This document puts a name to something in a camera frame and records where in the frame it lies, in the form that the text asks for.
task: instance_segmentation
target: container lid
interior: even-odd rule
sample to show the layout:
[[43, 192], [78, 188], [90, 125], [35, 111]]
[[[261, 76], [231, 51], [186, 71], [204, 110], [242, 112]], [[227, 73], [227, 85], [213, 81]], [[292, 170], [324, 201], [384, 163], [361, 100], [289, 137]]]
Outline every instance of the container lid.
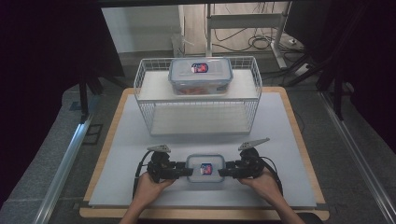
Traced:
[[219, 169], [225, 167], [224, 158], [219, 154], [192, 154], [187, 158], [187, 168], [192, 168], [190, 182], [216, 183], [224, 180]]
[[169, 80], [179, 81], [231, 81], [233, 70], [227, 58], [180, 58], [171, 62]]

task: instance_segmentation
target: wire basket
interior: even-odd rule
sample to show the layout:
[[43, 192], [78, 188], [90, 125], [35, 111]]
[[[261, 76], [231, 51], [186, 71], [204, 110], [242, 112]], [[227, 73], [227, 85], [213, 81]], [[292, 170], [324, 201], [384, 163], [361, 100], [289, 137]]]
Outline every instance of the wire basket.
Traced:
[[233, 81], [222, 95], [175, 95], [168, 81], [172, 58], [143, 59], [134, 96], [152, 135], [250, 133], [262, 95], [254, 57], [229, 57]]

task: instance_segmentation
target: wall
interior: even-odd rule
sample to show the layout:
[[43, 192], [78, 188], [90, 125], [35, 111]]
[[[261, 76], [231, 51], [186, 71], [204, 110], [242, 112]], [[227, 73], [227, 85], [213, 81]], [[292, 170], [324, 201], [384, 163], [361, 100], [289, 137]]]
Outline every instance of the wall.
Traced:
[[118, 53], [170, 50], [183, 27], [182, 6], [103, 8]]

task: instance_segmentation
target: plastic container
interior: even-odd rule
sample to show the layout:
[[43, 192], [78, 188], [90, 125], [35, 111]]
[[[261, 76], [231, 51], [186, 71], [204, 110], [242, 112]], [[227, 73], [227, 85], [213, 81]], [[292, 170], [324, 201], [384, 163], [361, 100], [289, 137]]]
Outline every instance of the plastic container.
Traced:
[[233, 70], [227, 58], [174, 59], [168, 79], [176, 95], [224, 94], [233, 80]]
[[192, 168], [191, 176], [193, 183], [218, 183], [224, 180], [219, 175], [219, 169], [225, 167], [224, 158], [219, 154], [192, 154], [187, 158], [187, 168]]

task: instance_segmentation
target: label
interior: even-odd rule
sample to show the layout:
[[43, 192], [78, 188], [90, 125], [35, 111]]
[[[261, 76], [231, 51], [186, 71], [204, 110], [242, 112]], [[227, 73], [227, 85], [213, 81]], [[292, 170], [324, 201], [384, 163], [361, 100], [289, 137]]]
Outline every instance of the label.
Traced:
[[201, 164], [201, 175], [212, 175], [212, 164], [211, 163], [202, 163]]
[[191, 71], [193, 73], [207, 73], [209, 67], [206, 63], [193, 63], [191, 66]]

